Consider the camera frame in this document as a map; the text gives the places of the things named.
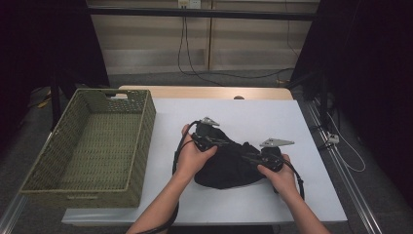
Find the cable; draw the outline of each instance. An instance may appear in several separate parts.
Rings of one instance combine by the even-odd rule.
[[[357,173],[362,173],[362,172],[364,172],[364,170],[365,170],[365,162],[364,162],[364,160],[363,160],[362,157],[358,154],[358,152],[357,152],[357,151],[346,141],[346,139],[341,135],[340,131],[338,130],[338,128],[337,128],[337,126],[336,126],[336,124],[335,124],[335,122],[334,122],[334,119],[331,117],[331,115],[330,115],[328,112],[327,112],[327,115],[328,115],[328,117],[331,119],[331,123],[333,124],[334,128],[336,129],[337,134],[340,136],[340,138],[341,138],[342,140],[344,140],[344,142],[347,143],[347,145],[350,146],[350,148],[353,149],[353,151],[356,153],[356,155],[357,155],[358,158],[360,159],[361,164],[362,164],[362,169],[358,170],[358,169],[353,168],[352,166],[350,166],[350,165],[346,162],[346,160],[344,160],[343,157],[341,157],[341,156],[339,156],[339,157],[341,158],[341,160],[343,160],[344,164],[345,164],[346,167],[348,167],[349,169],[351,169],[351,170],[353,170],[353,171],[355,171],[355,172],[357,172]]]
[[[178,162],[178,159],[179,159],[180,151],[182,150],[183,147],[185,147],[186,144],[188,144],[189,142],[194,141],[194,140],[189,140],[188,142],[183,143],[183,141],[185,140],[186,135],[188,135],[189,130],[192,128],[192,126],[194,126],[195,124],[199,124],[199,123],[200,123],[200,121],[192,122],[188,126],[188,128],[186,129],[185,133],[182,135],[182,138],[181,138],[181,140],[178,144],[178,147],[176,148],[176,151],[175,151],[175,154],[174,154],[174,157],[173,157],[172,174],[175,174],[175,172],[176,172],[176,165],[177,165],[177,162]],[[162,224],[158,227],[152,228],[150,230],[147,230],[147,231],[138,232],[137,234],[154,234],[154,233],[159,233],[161,231],[164,231],[164,230],[168,229],[175,222],[176,217],[178,216],[178,211],[179,211],[179,202],[176,204],[176,207],[175,207],[175,210],[173,211],[172,216],[169,218],[169,220],[166,223],[164,223],[164,224]]]
[[[288,13],[288,8],[286,6],[286,0],[285,0],[285,11]],[[291,45],[289,44],[289,20],[286,21],[287,25],[288,25],[288,29],[286,31],[286,44],[288,45],[289,49],[291,49],[291,51],[297,56],[298,58],[298,54],[294,51],[294,49],[292,49]]]
[[[286,164],[289,168],[291,168],[291,170],[295,173],[295,176],[297,177],[297,182],[298,182],[298,187],[300,188],[300,196],[303,200],[305,200],[305,194],[304,194],[304,180],[301,178],[301,176],[297,173],[297,171],[295,170],[294,166],[292,166],[292,164],[284,159],[282,156],[273,154],[273,153],[269,153],[266,152],[265,154],[271,155],[273,157],[276,157],[278,159],[280,159],[284,164]]]
[[[184,31],[185,31],[185,40],[186,40],[186,51],[187,51],[187,54],[188,54],[189,64],[190,64],[191,69],[192,69],[192,71],[193,71],[194,73],[184,72],[184,71],[182,70],[182,68],[180,67],[180,53],[181,53],[181,50],[182,50],[182,41],[183,41],[183,32],[184,32]],[[192,66],[191,56],[189,55],[188,25],[187,25],[187,23],[186,23],[186,18],[183,18],[183,20],[182,20],[182,33],[181,33],[181,41],[180,41],[179,52],[178,52],[178,67],[179,67],[180,72],[182,72],[182,73],[185,74],[185,75],[196,75],[198,78],[200,78],[200,79],[203,80],[203,81],[207,81],[207,82],[210,82],[210,83],[212,83],[212,84],[215,84],[215,85],[224,87],[223,85],[221,85],[221,84],[219,84],[219,83],[217,83],[217,82],[210,81],[210,80],[208,80],[208,79],[205,79],[205,78],[201,77],[201,76],[195,71],[194,67]]]
[[[183,43],[184,31],[185,31],[185,41],[186,41],[187,56],[188,56],[189,64],[190,64],[190,66],[191,66],[191,70],[192,70],[193,73],[188,73],[188,72],[183,71],[182,68],[181,68],[181,66],[180,66],[180,54],[181,54],[181,50],[182,50],[182,43]],[[267,77],[274,76],[274,75],[277,75],[277,77],[278,77],[278,75],[279,75],[280,73],[282,73],[282,72],[284,72],[284,71],[287,71],[287,70],[293,70],[293,69],[294,69],[293,67],[284,68],[284,69],[281,69],[281,70],[279,70],[279,71],[272,72],[272,73],[265,74],[265,75],[260,75],[260,76],[241,76],[241,75],[233,75],[233,74],[228,74],[228,73],[223,73],[223,72],[198,72],[198,71],[195,71],[195,69],[194,69],[194,67],[193,67],[193,65],[192,65],[191,56],[190,56],[190,54],[189,54],[188,24],[187,24],[187,22],[186,22],[186,18],[183,18],[183,21],[182,21],[181,41],[180,41],[179,52],[178,52],[178,68],[179,68],[179,71],[180,71],[182,74],[185,74],[185,75],[195,75],[195,76],[197,76],[198,78],[200,78],[201,80],[204,80],[204,81],[207,81],[207,82],[210,82],[210,83],[219,85],[219,86],[223,86],[223,85],[222,85],[222,84],[219,84],[219,83],[217,83],[217,82],[210,81],[210,80],[208,80],[208,79],[202,78],[200,75],[223,75],[223,76],[231,76],[231,77],[236,77],[236,78],[241,78],[241,79],[259,79],[259,78],[267,78]]]
[[[354,27],[354,25],[355,25],[356,15],[357,15],[357,13],[358,13],[358,8],[359,8],[359,6],[360,6],[360,3],[361,3],[361,0],[358,0],[357,6],[356,6],[356,10],[355,10],[355,12],[354,12],[354,14],[353,14],[352,22],[351,22],[351,24],[350,24],[350,29],[349,29],[349,32],[347,33],[347,36],[346,36],[346,42],[344,43],[343,51],[346,51],[347,44],[349,43],[350,35],[351,35],[351,33],[352,33],[352,31],[353,31],[353,27]]]

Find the tabletop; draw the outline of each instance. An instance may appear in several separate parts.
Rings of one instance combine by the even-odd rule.
[[[241,88],[231,93],[231,88],[219,88],[217,90],[224,94],[217,93],[216,98],[202,98],[202,89],[186,87],[183,90],[187,92],[181,92],[185,93],[185,98],[177,98],[179,89],[176,87],[154,88],[152,96],[157,116],[139,207],[68,209],[62,222],[80,226],[131,225],[168,182],[173,151],[180,140],[183,125],[206,116],[219,122],[220,129],[239,143],[248,141],[259,148],[259,143],[268,137],[295,141],[293,145],[281,146],[281,150],[290,155],[292,164],[305,181],[307,204],[321,221],[347,220],[298,103],[293,99],[260,99],[249,96],[248,92],[241,92],[247,89]],[[165,98],[167,90],[173,92]],[[233,99],[234,95],[245,99]],[[180,198],[179,214],[174,225],[276,224],[289,221],[293,221],[289,209],[273,192],[271,182],[264,178],[248,186],[224,190],[203,187],[192,181]]]

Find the hand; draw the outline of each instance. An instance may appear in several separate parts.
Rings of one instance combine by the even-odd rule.
[[[183,135],[188,127],[188,125],[183,127]],[[211,149],[202,152],[193,141],[189,141],[192,141],[192,138],[191,135],[187,134],[182,143],[184,146],[179,154],[176,173],[181,176],[185,176],[188,179],[192,179],[192,177],[194,177],[195,174],[204,166],[206,161],[215,154],[218,147],[213,146]]]
[[[288,155],[283,154],[282,157],[290,162]],[[298,194],[297,187],[295,186],[294,172],[290,167],[284,165],[277,173],[262,165],[258,165],[257,169],[273,183],[273,186],[277,189],[283,199],[292,194]]]

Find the gray floor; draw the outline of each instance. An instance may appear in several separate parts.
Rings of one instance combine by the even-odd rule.
[[[232,74],[242,76],[262,76],[273,73],[274,71],[237,71]],[[266,78],[237,78],[223,75],[202,74],[203,79],[209,79],[218,82],[220,86],[236,87],[277,87],[279,80],[284,81],[289,78],[291,70],[283,71],[279,77],[272,75]],[[217,86],[200,79],[195,75],[184,75],[181,73],[160,73],[160,74],[140,74],[140,75],[117,75],[110,77],[112,88],[118,88],[122,85],[175,85],[175,86]],[[40,91],[32,95],[33,103],[40,102],[47,90]],[[303,115],[309,126],[314,123],[310,117],[307,103],[302,99],[300,88],[292,91],[295,99],[298,100]],[[67,100],[62,97],[63,107]],[[38,152],[43,146],[52,125],[52,109],[48,104],[46,107],[39,109],[30,108],[25,116],[20,129],[11,139],[9,147],[2,153],[0,161],[0,215],[3,215],[8,204],[11,202],[19,186],[22,184],[24,177],[33,164]],[[352,173],[359,189],[366,198],[378,219],[384,233],[413,233],[413,212],[405,204],[396,188],[384,175],[382,170],[374,161],[374,155],[371,155],[368,148],[359,144],[357,140],[357,131],[341,115],[341,134],[345,139],[360,153],[366,163],[366,170],[363,173]],[[317,133],[314,133],[316,145],[322,145],[322,140]],[[348,163],[356,168],[361,163],[355,152],[344,142],[338,144],[339,150]],[[348,222],[327,223],[326,226],[334,233],[367,233],[363,222],[361,221],[357,209],[350,198],[341,177],[339,177],[333,162],[326,150],[320,152],[320,156],[327,168],[327,171],[333,181],[337,194],[343,205],[348,217]],[[64,210],[45,209],[36,204],[27,202],[21,216],[16,223],[13,233],[124,233],[127,227],[73,227],[62,224],[61,218]],[[274,233],[297,233],[293,223],[276,225],[273,227]],[[193,229],[174,229],[174,233],[200,233],[200,230]],[[222,229],[222,233],[240,233],[238,229]],[[266,233],[268,230],[263,229],[245,229],[243,233]]]

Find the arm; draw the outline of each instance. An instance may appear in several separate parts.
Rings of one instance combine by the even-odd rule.
[[[283,154],[282,156],[289,161],[288,155]],[[288,205],[300,233],[329,233],[298,193],[294,172],[291,168],[283,167],[281,171],[274,173],[264,166],[258,165],[258,171],[266,176],[279,191],[282,199]]]
[[[183,134],[187,128],[188,125],[183,128]],[[191,140],[190,135],[185,136],[183,145]],[[195,143],[187,143],[180,152],[175,174],[173,174],[165,188],[146,208],[127,233],[147,231],[166,223],[175,210],[179,197],[185,187],[215,152],[216,146],[201,152]]]

